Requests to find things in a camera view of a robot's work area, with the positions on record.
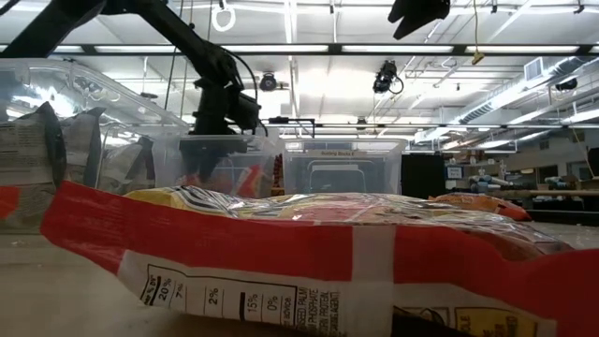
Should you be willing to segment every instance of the ceiling light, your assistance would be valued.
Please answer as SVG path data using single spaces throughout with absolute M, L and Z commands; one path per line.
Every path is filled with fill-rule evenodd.
M 562 128 L 561 125 L 508 125 L 507 128 L 510 129 L 557 129 Z
M 342 46 L 344 52 L 380 52 L 380 53 L 449 53 L 453 46 L 426 45 L 347 45 Z
M 319 52 L 329 51 L 327 45 L 228 45 L 222 46 L 233 52 Z
M 485 150 L 485 154 L 517 154 L 516 150 Z
M 527 141 L 527 140 L 535 139 L 535 138 L 543 136 L 545 134 L 547 134 L 547 131 L 536 132 L 531 135 L 524 136 L 521 139 L 518 139 L 518 141 Z
M 404 150 L 404 154 L 434 154 L 434 150 Z
M 358 135 L 315 135 L 316 139 L 356 139 Z
M 509 142 L 509 140 L 491 140 L 491 141 L 487 141 L 486 143 L 482 143 L 482 144 L 478 145 L 476 148 L 492 149 L 495 147 L 500 147 L 500 146 L 506 145 L 508 142 Z
M 597 118 L 597 117 L 599 117 L 599 109 L 585 111 L 585 112 L 579 112 L 572 117 L 564 118 L 562 120 L 562 124 L 573 124 L 573 123 L 588 121 L 590 119 Z
M 414 136 L 402 136 L 402 135 L 382 135 L 377 137 L 378 139 L 403 139 L 403 140 L 414 140 Z
M 138 45 L 138 46 L 96 46 L 97 52 L 173 52 L 174 46 L 172 45 Z
M 24 115 L 24 113 L 22 113 L 22 112 L 17 112 L 17 111 L 15 111 L 15 110 L 10 110 L 10 109 L 7 109 L 7 115 L 8 115 L 8 117 L 19 118 L 19 117 L 23 116 L 23 115 Z
M 81 46 L 58 46 L 54 50 L 55 52 L 83 52 Z
M 513 124 L 520 124 L 520 123 L 528 122 L 528 121 L 531 121 L 534 118 L 542 115 L 543 113 L 544 112 L 542 112 L 542 111 L 535 111 L 535 112 L 527 113 L 527 114 L 519 116 L 518 118 L 513 119 L 507 123 L 513 125 Z
M 554 53 L 569 53 L 575 52 L 579 46 L 478 46 L 478 51 L 488 53 L 539 53 L 539 52 L 554 52 Z M 468 46 L 466 52 L 474 53 L 476 46 Z

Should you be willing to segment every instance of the ventilation duct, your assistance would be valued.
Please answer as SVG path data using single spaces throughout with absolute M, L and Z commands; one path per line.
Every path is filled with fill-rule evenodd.
M 477 101 L 465 107 L 460 114 L 451 120 L 450 124 L 468 124 L 472 120 L 498 110 L 513 103 L 533 92 L 539 86 L 548 86 L 559 83 L 572 76 L 572 73 L 595 62 L 595 57 L 567 57 L 567 58 L 545 58 L 539 57 L 525 67 L 538 68 L 542 75 L 531 76 L 530 71 L 526 75 L 520 75 L 510 82 L 490 92 L 485 99 Z M 448 127 L 437 127 L 432 130 L 417 132 L 415 142 L 438 139 L 450 130 Z
M 577 121 L 575 119 L 576 116 L 580 116 L 580 117 L 584 117 L 584 118 L 581 118 L 579 121 Z M 596 116 L 599 116 L 599 105 L 590 105 L 587 108 L 585 108 L 584 111 L 581 111 L 578 114 L 564 117 L 559 122 L 547 123 L 547 125 L 575 124 L 575 123 L 584 122 L 588 119 L 596 118 Z M 493 138 L 487 138 L 482 143 L 484 144 L 485 142 L 495 141 L 495 140 L 497 140 L 497 141 L 517 140 L 520 143 L 523 141 L 530 141 L 530 140 L 537 139 L 537 137 L 546 135 L 546 134 L 548 134 L 552 131 L 556 131 L 556 130 L 560 130 L 560 129 L 545 130 L 545 131 L 539 131 L 538 129 L 536 129 L 536 130 L 535 129 L 514 129 L 514 130 L 509 130 L 507 132 L 504 132 L 503 134 L 497 135 Z
M 542 116 L 548 112 L 553 112 L 553 111 L 561 109 L 562 107 L 570 106 L 570 105 L 574 104 L 575 102 L 577 102 L 577 104 L 579 106 L 586 105 L 586 104 L 592 104 L 592 102 L 593 102 L 592 98 L 596 95 L 599 95 L 599 87 L 592 88 L 592 89 L 582 92 L 578 95 L 573 95 L 573 96 L 564 98 L 561 101 L 555 101 L 550 106 L 546 106 L 542 109 L 526 113 L 526 114 L 524 114 L 514 120 L 511 120 L 507 123 L 512 125 L 512 124 L 520 124 L 522 122 L 528 122 L 528 121 L 538 118 L 539 116 Z M 520 131 L 522 131 L 523 136 L 526 136 L 527 132 L 530 133 L 530 130 L 526 130 L 526 129 L 523 129 Z M 451 142 L 443 145 L 443 150 L 452 150 L 452 149 L 455 149 L 458 147 L 464 147 L 467 145 L 472 145 L 472 144 L 478 143 L 481 140 L 487 139 L 488 134 L 489 133 L 487 132 L 484 135 L 477 134 L 477 135 L 473 135 L 467 139 L 463 139 L 460 141 L 457 141 L 457 140 L 451 141 Z

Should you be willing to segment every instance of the window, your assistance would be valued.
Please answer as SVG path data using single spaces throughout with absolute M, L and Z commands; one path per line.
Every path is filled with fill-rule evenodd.
M 543 141 L 539 142 L 539 149 L 541 149 L 541 151 L 548 150 L 549 149 L 549 140 L 543 140 Z
M 558 166 L 550 166 L 539 168 L 537 170 L 537 183 L 545 183 L 545 178 L 549 177 L 557 177 L 558 176 Z
M 581 181 L 588 181 L 592 179 L 591 170 L 589 168 L 579 168 L 578 169 L 578 178 Z
M 585 141 L 585 137 L 584 137 L 584 130 L 572 130 L 574 132 L 572 132 L 572 137 L 570 137 L 570 140 L 572 140 L 572 142 L 584 142 Z

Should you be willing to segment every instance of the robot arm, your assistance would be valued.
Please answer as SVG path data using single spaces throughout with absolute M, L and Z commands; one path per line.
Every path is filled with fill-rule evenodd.
M 192 133 L 230 133 L 225 117 L 242 130 L 259 124 L 260 107 L 241 93 L 243 83 L 231 53 L 200 38 L 162 0 L 51 0 L 2 52 L 3 58 L 48 57 L 68 34 L 97 15 L 138 14 L 180 50 L 201 76 L 202 95 Z

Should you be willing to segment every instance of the clear plastic bin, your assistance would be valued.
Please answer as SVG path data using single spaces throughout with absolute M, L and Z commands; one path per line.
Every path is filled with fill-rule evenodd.
M 406 146 L 405 140 L 288 140 L 285 193 L 400 194 Z
M 156 187 L 191 184 L 231 196 L 267 198 L 275 145 L 259 136 L 182 136 L 157 139 Z
M 48 59 L 0 59 L 0 122 L 13 120 L 50 102 L 59 119 L 93 108 L 106 109 L 100 123 L 119 123 L 143 134 L 189 125 L 149 99 L 85 66 Z
M 139 160 L 148 157 L 139 155 L 148 153 L 141 135 L 188 130 L 172 113 L 85 66 L 0 60 L 0 187 L 19 191 L 16 209 L 0 218 L 0 232 L 37 232 L 61 179 L 118 194 L 153 187 L 151 172 L 143 171 L 152 166 Z M 66 153 L 50 155 L 62 141 Z M 65 160 L 65 168 L 56 164 Z

